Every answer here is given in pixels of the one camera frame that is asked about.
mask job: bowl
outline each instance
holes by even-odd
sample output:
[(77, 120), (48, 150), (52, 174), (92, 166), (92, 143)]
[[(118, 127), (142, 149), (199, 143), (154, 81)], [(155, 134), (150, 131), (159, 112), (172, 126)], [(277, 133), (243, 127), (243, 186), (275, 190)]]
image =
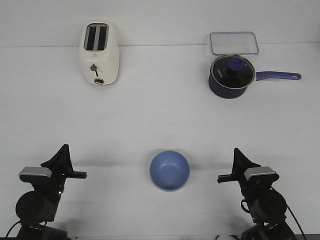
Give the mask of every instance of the bowl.
[(182, 188), (190, 175), (187, 159), (177, 151), (166, 150), (156, 155), (150, 164), (153, 183), (164, 191)]

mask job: saucepan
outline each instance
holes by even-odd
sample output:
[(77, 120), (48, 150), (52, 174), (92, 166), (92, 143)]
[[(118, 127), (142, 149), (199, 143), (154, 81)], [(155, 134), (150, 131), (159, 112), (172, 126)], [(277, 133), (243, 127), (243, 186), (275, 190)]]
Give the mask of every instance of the saucepan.
[(255, 72), (249, 60), (239, 55), (229, 54), (218, 57), (212, 63), (209, 86), (219, 97), (234, 99), (241, 96), (253, 81), (263, 79), (299, 80), (301, 75), (281, 71)]

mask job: purple handle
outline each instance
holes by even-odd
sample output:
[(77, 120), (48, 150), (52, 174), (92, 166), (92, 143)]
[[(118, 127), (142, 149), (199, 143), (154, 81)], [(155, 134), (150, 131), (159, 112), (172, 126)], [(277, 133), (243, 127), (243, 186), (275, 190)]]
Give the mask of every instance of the purple handle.
[(290, 79), (299, 80), (301, 75), (294, 72), (282, 72), (282, 71), (260, 71), (256, 73), (256, 80), (263, 79)]

